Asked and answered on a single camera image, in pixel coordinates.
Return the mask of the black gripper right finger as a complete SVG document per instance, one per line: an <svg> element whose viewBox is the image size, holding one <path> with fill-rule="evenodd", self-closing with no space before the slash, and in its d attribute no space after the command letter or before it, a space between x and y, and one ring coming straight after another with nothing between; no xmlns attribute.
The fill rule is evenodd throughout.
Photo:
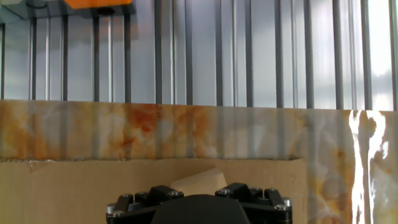
<svg viewBox="0 0 398 224"><path fill-rule="evenodd" d="M215 196L237 201L250 223L293 224L291 200L283 198L276 189L263 190L233 183L217 190Z"/></svg>

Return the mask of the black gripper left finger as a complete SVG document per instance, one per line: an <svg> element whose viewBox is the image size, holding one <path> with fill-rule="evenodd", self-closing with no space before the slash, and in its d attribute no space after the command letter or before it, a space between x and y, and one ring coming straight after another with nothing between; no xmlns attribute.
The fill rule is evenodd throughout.
<svg viewBox="0 0 398 224"><path fill-rule="evenodd" d="M160 206L168 201L182 198L184 193L165 185L152 187L148 192L122 194L114 204L107 206L107 224L151 223Z"/></svg>

